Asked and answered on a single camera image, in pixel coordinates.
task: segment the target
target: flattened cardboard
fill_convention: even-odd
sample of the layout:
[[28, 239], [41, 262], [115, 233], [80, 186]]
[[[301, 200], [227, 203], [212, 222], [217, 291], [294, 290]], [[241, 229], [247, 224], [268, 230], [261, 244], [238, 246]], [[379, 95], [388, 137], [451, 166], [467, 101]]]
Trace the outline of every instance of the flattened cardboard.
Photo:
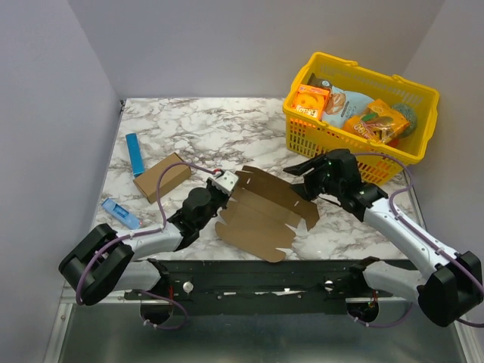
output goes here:
[[311, 229], [319, 220], [315, 204], [303, 200], [290, 184], [261, 169], [244, 166], [227, 209], [220, 212], [217, 235], [228, 244], [269, 262], [282, 261], [296, 236], [301, 217]]
[[[173, 153], [161, 160], [157, 165], [149, 168], [133, 182], [138, 190], [146, 197], [148, 202], [154, 203], [157, 199], [157, 182], [163, 170], [173, 163], [183, 161], [177, 154]], [[160, 196], [176, 188], [184, 180], [190, 178], [191, 170], [186, 165], [175, 166], [163, 176], [160, 185]]]

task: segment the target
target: bolt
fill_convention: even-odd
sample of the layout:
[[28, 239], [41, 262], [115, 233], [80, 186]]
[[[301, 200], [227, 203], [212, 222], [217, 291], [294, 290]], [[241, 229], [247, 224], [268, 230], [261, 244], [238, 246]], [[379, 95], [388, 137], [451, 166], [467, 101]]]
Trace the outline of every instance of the bolt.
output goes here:
[[187, 281], [183, 284], [183, 291], [186, 293], [191, 293], [191, 291], [194, 289], [194, 285], [190, 282]]
[[324, 283], [324, 289], [330, 293], [331, 291], [334, 290], [334, 284], [333, 284], [333, 281], [331, 280], [328, 280]]

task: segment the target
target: snack bag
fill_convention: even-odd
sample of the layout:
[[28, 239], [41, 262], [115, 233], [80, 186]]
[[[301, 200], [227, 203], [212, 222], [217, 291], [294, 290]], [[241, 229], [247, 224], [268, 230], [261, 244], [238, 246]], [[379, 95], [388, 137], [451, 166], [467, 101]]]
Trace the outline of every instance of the snack bag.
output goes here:
[[330, 91], [327, 89], [300, 85], [292, 108], [320, 120], [329, 98]]
[[382, 100], [375, 100], [361, 115], [346, 121], [343, 130], [388, 144], [409, 126], [409, 121], [400, 112], [393, 110]]
[[330, 91], [322, 120], [338, 129], [341, 129], [348, 119], [365, 111], [367, 105], [374, 100], [362, 93], [337, 88], [327, 79], [316, 77], [314, 73], [309, 77], [308, 85]]

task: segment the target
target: blue package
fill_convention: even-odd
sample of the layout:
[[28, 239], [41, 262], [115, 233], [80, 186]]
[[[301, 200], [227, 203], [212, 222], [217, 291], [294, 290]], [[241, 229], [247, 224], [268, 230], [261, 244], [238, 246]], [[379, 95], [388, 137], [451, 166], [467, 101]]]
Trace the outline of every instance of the blue package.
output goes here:
[[132, 213], [122, 208], [111, 198], [107, 198], [101, 206], [118, 221], [123, 223], [129, 229], [138, 229], [141, 227], [141, 221]]
[[135, 178], [144, 173], [143, 159], [139, 150], [138, 138], [136, 134], [127, 134], [126, 142], [128, 144], [129, 159]]

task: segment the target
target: yellow plastic basket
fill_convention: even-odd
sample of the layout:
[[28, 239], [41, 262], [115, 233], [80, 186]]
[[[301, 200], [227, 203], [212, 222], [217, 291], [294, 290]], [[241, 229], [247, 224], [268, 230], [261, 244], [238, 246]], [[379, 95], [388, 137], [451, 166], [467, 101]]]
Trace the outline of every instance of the yellow plastic basket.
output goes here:
[[[399, 102], [411, 106], [417, 114], [417, 129], [399, 142], [399, 149], [378, 144], [335, 128], [325, 121], [306, 116], [291, 108], [300, 84], [306, 84], [314, 73], [346, 91], [360, 92], [392, 105]], [[283, 104], [286, 114], [286, 145], [307, 157], [337, 148], [353, 153], [374, 152], [390, 155], [405, 165], [416, 164], [424, 158], [427, 142], [437, 121], [437, 90], [408, 81], [401, 76], [383, 74], [360, 67], [353, 60], [344, 60], [325, 53], [314, 53], [299, 71]], [[367, 182], [383, 185], [402, 171], [394, 161], [385, 157], [358, 157], [358, 167]]]

